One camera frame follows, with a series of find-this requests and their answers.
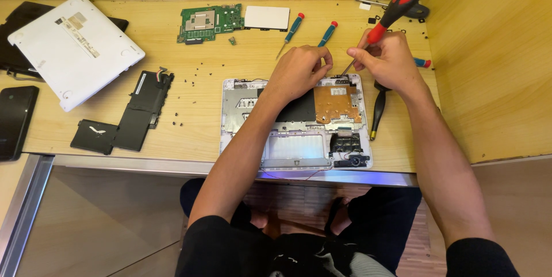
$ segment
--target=blue screwdriver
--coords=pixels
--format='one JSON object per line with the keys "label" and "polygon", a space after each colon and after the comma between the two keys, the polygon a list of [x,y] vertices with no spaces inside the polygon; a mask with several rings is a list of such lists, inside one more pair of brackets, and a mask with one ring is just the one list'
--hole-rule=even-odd
{"label": "blue screwdriver", "polygon": [[295,31],[297,31],[297,28],[299,27],[299,25],[301,24],[301,22],[303,21],[303,19],[305,18],[305,15],[303,15],[303,13],[299,13],[297,15],[297,18],[295,19],[295,21],[293,22],[293,25],[292,25],[292,28],[291,30],[288,32],[287,34],[287,37],[284,39],[284,45],[281,46],[280,48],[280,51],[278,52],[278,54],[276,55],[276,59],[278,59],[278,57],[280,56],[280,53],[281,51],[284,49],[284,46],[289,43],[289,41],[292,40],[292,36],[293,34],[295,33]]}
{"label": "blue screwdriver", "polygon": [[328,30],[326,30],[326,33],[324,33],[324,36],[322,37],[320,44],[318,44],[318,47],[323,47],[324,45],[326,45],[326,42],[332,36],[332,33],[334,33],[334,30],[336,28],[337,28],[337,22],[332,22],[332,24],[329,25]]}

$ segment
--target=hand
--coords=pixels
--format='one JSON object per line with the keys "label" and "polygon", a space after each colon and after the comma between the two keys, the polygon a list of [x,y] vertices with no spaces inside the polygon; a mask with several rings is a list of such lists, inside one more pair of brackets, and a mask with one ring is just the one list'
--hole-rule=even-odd
{"label": "hand", "polygon": [[355,69],[360,71],[366,66],[380,84],[396,90],[403,98],[427,91],[428,87],[414,63],[404,33],[386,32],[379,42],[370,45],[366,51],[362,48],[370,30],[364,31],[357,47],[347,50],[347,54],[357,60]]}
{"label": "hand", "polygon": [[281,100],[283,108],[312,89],[333,65],[332,54],[326,47],[292,47],[280,58],[261,95],[268,93],[271,101]]}

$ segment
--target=metal desk frame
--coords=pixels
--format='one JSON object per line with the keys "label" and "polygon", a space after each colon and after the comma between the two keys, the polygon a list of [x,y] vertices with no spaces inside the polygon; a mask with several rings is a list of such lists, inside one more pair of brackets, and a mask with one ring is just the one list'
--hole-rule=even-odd
{"label": "metal desk frame", "polygon": [[[30,154],[16,191],[0,228],[0,277],[15,277],[32,223],[42,200],[52,166],[123,170],[141,174],[165,176],[206,176],[214,162],[176,161],[170,159],[117,158],[111,156],[39,155]],[[259,171],[257,178],[265,181],[355,183],[388,186],[418,186],[414,173],[385,171],[325,170],[319,171]]]}

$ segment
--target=black shirt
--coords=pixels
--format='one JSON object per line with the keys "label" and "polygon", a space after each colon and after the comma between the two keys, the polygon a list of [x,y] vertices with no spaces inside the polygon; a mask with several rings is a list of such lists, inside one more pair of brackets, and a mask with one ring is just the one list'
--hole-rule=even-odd
{"label": "black shirt", "polygon": [[[272,240],[207,216],[186,232],[175,276],[393,276],[355,249],[354,244],[310,234]],[[446,250],[446,264],[450,277],[519,277],[504,249],[483,238],[454,242]]]}

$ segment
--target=motherboard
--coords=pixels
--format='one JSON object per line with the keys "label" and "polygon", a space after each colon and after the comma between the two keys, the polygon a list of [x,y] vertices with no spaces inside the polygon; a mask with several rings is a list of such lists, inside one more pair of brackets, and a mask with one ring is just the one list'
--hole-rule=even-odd
{"label": "motherboard", "polygon": [[244,29],[241,3],[183,9],[182,25],[177,43],[203,44],[214,41],[217,33],[232,33]]}

